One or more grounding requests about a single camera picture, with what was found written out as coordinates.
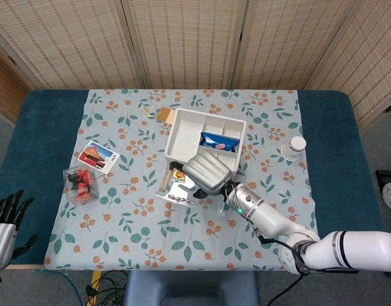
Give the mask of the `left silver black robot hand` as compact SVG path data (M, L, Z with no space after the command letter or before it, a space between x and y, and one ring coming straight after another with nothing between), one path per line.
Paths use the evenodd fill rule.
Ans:
M4 270L13 259L28 252L38 238L37 234L33 234L24 245L15 247L24 214L34 201L34 198L29 198L18 205L23 193L24 190L20 189L0 200L0 271Z

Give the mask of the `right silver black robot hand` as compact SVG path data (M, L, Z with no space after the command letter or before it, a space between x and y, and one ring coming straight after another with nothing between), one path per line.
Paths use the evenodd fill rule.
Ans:
M195 184L196 190L192 196L205 199L208 196L228 195L234 189L231 170L212 153L202 150L185 164L172 161L170 170L182 171Z

